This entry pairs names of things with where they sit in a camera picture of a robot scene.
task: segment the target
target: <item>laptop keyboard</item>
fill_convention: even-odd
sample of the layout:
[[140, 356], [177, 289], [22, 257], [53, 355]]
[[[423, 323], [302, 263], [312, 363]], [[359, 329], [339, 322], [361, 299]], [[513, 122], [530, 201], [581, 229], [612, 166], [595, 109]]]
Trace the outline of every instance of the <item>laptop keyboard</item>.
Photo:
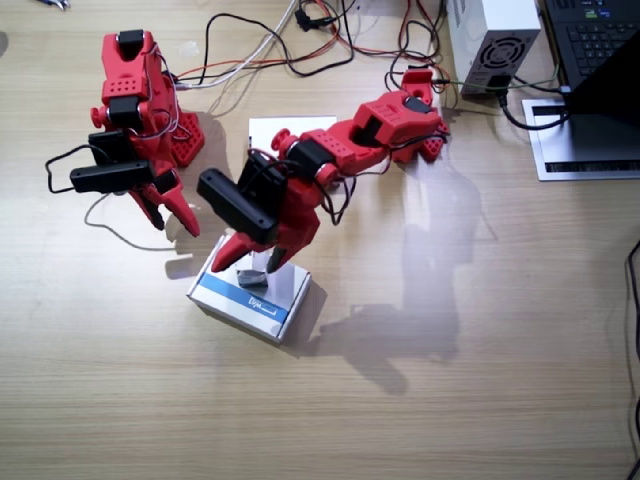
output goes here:
[[638, 30], [636, 23], [599, 23], [567, 27], [580, 75], [591, 75]]

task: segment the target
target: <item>laptop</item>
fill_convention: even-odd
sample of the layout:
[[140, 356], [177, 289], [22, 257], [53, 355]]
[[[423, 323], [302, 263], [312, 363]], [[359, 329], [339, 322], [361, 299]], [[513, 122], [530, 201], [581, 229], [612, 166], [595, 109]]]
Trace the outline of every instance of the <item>laptop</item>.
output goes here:
[[523, 101], [540, 180], [640, 178], [640, 0], [545, 0], [543, 20], [562, 98]]
[[631, 111], [640, 0], [546, 0], [544, 20], [573, 113]]

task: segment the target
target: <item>small white box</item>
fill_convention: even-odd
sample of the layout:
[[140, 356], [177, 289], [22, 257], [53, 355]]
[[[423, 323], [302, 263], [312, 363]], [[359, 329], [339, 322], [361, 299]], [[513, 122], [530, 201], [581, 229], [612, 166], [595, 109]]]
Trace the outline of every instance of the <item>small white box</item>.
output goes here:
[[311, 274], [292, 263], [267, 275], [266, 288], [242, 288], [238, 285], [238, 270], [252, 268], [247, 255], [226, 269], [213, 273], [211, 264], [218, 250], [228, 240], [225, 235], [209, 255], [187, 296], [200, 307], [221, 315], [269, 340], [281, 343], [294, 320], [311, 283]]

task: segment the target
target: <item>red robotic arm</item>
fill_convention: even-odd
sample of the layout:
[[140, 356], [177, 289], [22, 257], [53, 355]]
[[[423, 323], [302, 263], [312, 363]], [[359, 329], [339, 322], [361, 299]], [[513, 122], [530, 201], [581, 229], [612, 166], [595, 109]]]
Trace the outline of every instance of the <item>red robotic arm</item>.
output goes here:
[[165, 205], [198, 236], [200, 227], [182, 195], [176, 169], [191, 163], [204, 145], [204, 135], [196, 114], [180, 109], [173, 78], [162, 71], [158, 44], [151, 32], [142, 30], [106, 35], [102, 62], [107, 77], [102, 106], [91, 109], [91, 120], [105, 132], [91, 135], [89, 142], [115, 162], [122, 161], [123, 145], [129, 151], [132, 147], [137, 159], [148, 160], [152, 181], [136, 184], [129, 193], [159, 230], [164, 221], [158, 206]]
[[326, 131], [297, 137], [282, 130], [272, 143], [278, 159], [250, 150], [237, 186], [216, 169], [203, 172], [198, 193], [237, 230], [216, 255], [212, 270], [275, 247], [267, 271], [276, 271], [313, 240], [320, 226], [315, 209], [336, 180], [389, 155], [403, 164], [418, 151], [427, 161], [435, 160], [449, 130], [431, 107], [431, 78], [429, 69], [409, 70], [402, 90], [361, 105], [353, 119]]

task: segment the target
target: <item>gray object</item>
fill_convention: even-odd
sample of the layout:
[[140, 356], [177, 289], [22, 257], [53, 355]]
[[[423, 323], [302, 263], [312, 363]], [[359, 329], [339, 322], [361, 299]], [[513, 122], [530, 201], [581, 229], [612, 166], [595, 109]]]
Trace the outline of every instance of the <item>gray object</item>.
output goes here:
[[266, 288], [269, 286], [267, 282], [266, 272], [258, 270], [238, 270], [238, 285], [242, 288]]
[[[558, 118], [562, 99], [523, 100], [529, 125]], [[640, 178], [640, 126], [605, 115], [573, 115], [564, 125], [529, 132], [542, 181]]]

